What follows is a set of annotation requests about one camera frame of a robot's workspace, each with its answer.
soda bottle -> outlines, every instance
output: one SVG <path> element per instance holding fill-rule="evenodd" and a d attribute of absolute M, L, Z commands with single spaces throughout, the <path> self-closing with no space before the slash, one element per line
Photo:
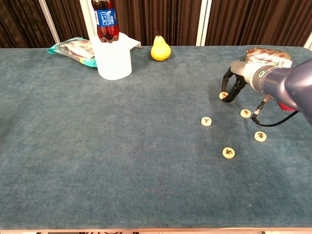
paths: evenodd
<path fill-rule="evenodd" d="M 114 0 L 91 0 L 97 21 L 97 35 L 101 42 L 119 39 Z"/>

teal tablecloth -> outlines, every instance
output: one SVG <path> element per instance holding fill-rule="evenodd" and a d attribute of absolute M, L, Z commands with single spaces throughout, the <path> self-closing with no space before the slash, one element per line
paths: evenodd
<path fill-rule="evenodd" d="M 46 49 L 1 49 L 0 230 L 312 227 L 312 126 L 243 119 L 263 99 L 250 87 L 218 97 L 248 48 L 172 47 L 165 62 L 136 49 L 117 81 Z M 271 100 L 259 119 L 287 114 Z"/>

dark brown curtain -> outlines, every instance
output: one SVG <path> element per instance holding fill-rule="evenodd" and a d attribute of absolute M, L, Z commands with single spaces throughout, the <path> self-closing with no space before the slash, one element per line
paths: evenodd
<path fill-rule="evenodd" d="M 119 30 L 142 45 L 156 31 L 169 45 L 195 45 L 201 0 L 115 0 Z"/>
<path fill-rule="evenodd" d="M 89 39 L 79 0 L 46 0 L 60 41 Z"/>
<path fill-rule="evenodd" d="M 37 0 L 0 0 L 0 48 L 51 47 L 53 44 Z"/>
<path fill-rule="evenodd" d="M 206 45 L 303 46 L 312 0 L 213 0 Z"/>

bottle label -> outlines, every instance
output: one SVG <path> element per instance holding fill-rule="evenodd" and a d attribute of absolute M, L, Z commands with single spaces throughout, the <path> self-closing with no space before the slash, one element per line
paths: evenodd
<path fill-rule="evenodd" d="M 97 10 L 94 13 L 98 26 L 114 26 L 117 24 L 114 9 Z"/>

